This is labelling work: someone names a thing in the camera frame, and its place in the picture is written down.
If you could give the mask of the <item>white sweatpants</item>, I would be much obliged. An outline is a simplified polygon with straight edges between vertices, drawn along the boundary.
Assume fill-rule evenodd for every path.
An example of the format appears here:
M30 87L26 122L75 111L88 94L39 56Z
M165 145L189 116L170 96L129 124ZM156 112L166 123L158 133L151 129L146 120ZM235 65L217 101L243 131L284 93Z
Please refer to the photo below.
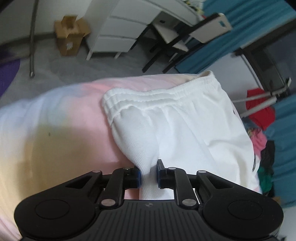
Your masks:
M190 75L170 89L113 88L102 97L102 107L117 146L140 169L140 199L174 196L158 187L158 160L260 191L251 139L213 72Z

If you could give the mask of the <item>green garment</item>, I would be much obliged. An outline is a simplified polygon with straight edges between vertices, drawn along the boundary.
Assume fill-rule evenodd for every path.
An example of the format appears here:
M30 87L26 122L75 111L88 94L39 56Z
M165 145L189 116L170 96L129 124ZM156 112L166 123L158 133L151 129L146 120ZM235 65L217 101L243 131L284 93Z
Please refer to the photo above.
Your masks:
M260 166L257 174L262 194L268 194L273 188L273 169Z

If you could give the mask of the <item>black garment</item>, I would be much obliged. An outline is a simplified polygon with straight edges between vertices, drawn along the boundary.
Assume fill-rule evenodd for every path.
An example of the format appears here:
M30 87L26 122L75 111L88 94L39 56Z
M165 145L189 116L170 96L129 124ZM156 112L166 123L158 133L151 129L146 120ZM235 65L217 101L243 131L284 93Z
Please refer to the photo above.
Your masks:
M260 166L265 169L272 169L275 158L275 144L274 141L267 141L265 149L261 151Z

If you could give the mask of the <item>pastel tie-dye bed sheet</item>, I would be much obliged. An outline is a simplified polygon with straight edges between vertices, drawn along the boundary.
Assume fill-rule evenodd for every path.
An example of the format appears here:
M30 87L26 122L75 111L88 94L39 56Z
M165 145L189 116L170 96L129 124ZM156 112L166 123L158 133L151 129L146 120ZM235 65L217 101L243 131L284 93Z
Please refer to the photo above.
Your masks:
M102 107L113 88L170 89L197 74L107 78L60 87L1 108L1 240L20 240L16 206L93 170L135 166L119 149Z

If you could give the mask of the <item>pink garment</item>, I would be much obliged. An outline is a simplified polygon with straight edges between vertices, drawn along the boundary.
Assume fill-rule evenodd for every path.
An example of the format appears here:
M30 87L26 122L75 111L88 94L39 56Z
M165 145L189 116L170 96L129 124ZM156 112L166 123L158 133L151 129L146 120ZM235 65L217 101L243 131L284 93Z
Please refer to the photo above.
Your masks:
M255 155L261 158L261 151L266 148L267 138L262 130L253 130L250 139L253 144Z

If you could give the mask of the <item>blue curtain right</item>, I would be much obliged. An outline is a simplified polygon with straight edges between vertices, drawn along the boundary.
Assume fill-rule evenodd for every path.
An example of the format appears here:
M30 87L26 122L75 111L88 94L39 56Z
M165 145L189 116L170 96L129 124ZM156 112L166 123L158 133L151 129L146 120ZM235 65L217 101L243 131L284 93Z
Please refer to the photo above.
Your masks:
M295 206L295 101L283 100L274 105L275 121L266 129L274 141L274 193L282 207Z

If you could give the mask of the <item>blue curtain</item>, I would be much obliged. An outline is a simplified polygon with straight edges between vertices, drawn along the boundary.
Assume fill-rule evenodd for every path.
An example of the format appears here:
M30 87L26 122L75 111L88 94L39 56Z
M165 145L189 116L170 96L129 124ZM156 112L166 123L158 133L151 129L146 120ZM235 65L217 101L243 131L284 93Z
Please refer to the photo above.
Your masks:
M282 207L295 206L295 101L283 100L274 105L275 121L266 129L274 141L274 193Z
M223 13L232 30L183 58L175 65L179 73L200 73L218 59L295 18L295 10L286 1L205 1L203 11L206 16Z

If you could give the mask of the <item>metal pole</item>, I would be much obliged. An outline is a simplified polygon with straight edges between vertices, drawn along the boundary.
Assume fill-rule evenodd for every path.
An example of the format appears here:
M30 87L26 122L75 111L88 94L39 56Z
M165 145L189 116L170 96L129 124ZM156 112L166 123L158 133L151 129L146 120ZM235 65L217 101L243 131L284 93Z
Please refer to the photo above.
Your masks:
M29 40L29 77L33 78L35 76L35 67L34 67L34 54L35 54L35 27L37 19L39 0L34 0L31 25L30 25L30 40Z

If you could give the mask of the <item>dark window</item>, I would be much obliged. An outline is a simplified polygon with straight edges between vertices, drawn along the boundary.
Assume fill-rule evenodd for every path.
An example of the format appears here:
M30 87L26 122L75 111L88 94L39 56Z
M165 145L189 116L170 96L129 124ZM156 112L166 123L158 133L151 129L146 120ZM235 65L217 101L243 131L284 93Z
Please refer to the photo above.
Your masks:
M284 87L295 92L295 36L286 35L265 43L253 43L241 50L266 91Z

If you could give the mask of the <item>cardboard box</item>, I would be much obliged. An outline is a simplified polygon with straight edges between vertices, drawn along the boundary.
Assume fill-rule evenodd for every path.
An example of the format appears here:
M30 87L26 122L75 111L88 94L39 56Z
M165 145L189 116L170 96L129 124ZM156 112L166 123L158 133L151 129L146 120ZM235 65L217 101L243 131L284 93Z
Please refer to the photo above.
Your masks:
M57 46L62 56L76 56L84 37L91 33L84 18L66 15L54 23Z

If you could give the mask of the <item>white vanity desk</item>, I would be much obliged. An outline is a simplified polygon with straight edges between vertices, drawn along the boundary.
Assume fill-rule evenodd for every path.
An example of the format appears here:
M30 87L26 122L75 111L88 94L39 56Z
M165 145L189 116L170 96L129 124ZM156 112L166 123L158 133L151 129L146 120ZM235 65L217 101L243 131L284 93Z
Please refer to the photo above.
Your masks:
M184 1L91 1L84 15L91 28L86 38L86 59L90 60L93 53L115 53L118 57L128 52L162 12L189 26L199 21L197 12Z

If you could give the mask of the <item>blue curtain left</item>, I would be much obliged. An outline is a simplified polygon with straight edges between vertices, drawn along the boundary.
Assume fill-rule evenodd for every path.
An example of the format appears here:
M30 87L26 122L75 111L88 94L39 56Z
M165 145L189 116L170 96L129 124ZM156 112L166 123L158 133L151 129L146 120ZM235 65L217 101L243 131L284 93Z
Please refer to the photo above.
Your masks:
M183 58L175 65L179 73L200 73L218 59L295 18L295 10L286 1L205 1L203 11L206 16L223 13L232 30Z

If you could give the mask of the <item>white black chair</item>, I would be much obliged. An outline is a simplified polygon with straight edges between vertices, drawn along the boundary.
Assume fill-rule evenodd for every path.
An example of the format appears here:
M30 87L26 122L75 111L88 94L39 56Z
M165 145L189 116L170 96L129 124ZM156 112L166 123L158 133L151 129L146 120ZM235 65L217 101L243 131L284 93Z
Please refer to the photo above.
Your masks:
M169 51L175 51L176 53L180 53L181 56L185 56L230 32L232 29L233 27L229 20L222 13L214 13L196 25L185 27L179 32L163 24L151 23L147 26L147 30L151 30L158 40L151 48L151 51L157 50L157 52L145 64L142 72L147 72L159 57Z

